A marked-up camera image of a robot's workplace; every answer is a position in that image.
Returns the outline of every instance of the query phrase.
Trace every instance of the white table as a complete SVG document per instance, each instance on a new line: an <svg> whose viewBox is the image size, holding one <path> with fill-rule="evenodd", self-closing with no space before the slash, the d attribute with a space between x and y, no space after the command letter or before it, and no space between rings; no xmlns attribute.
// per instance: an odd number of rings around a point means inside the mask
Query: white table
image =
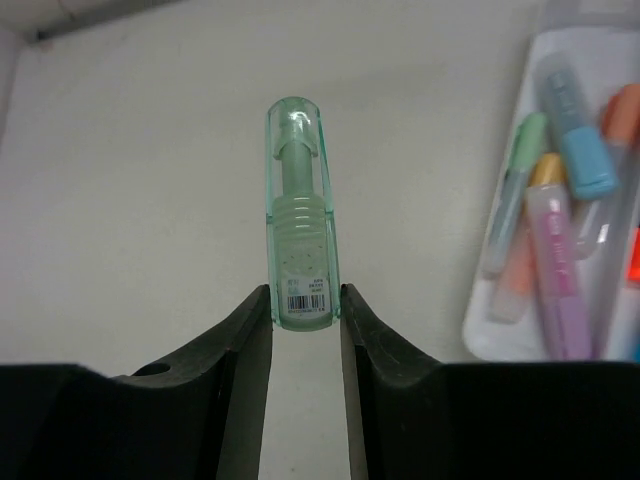
<svg viewBox="0 0 640 480"><path fill-rule="evenodd" d="M177 4L22 52L0 156L0 361L131 373L265 283L264 115L322 111L343 282L460 328L536 0ZM261 479L347 479L339 328L274 332Z"/></svg>

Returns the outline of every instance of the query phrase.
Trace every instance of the purple marker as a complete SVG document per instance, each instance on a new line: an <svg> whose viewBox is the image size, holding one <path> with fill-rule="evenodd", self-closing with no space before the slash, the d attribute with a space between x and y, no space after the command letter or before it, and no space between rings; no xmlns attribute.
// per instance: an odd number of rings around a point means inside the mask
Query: purple marker
<svg viewBox="0 0 640 480"><path fill-rule="evenodd" d="M576 244L560 155L543 155L527 188L527 215L542 296L542 329L554 360L591 358L589 316L578 286Z"/></svg>

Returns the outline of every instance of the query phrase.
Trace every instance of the yellow cap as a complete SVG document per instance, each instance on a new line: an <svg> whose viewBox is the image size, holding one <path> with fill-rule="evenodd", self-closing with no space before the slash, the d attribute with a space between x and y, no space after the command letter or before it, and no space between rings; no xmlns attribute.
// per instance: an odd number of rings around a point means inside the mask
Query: yellow cap
<svg viewBox="0 0 640 480"><path fill-rule="evenodd" d="M566 173L564 163L562 163L562 157L557 153L545 153L540 157L540 160L538 160L529 185L535 187L538 185L564 183L565 176Z"/></svg>

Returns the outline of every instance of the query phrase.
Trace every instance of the blue marker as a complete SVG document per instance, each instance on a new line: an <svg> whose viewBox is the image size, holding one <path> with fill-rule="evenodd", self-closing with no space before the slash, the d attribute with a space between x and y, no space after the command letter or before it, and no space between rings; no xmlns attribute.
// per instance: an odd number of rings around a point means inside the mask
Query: blue marker
<svg viewBox="0 0 640 480"><path fill-rule="evenodd" d="M573 196L595 200L618 188L611 156L586 103L571 64L561 53L544 57L535 70L539 97L562 153Z"/></svg>

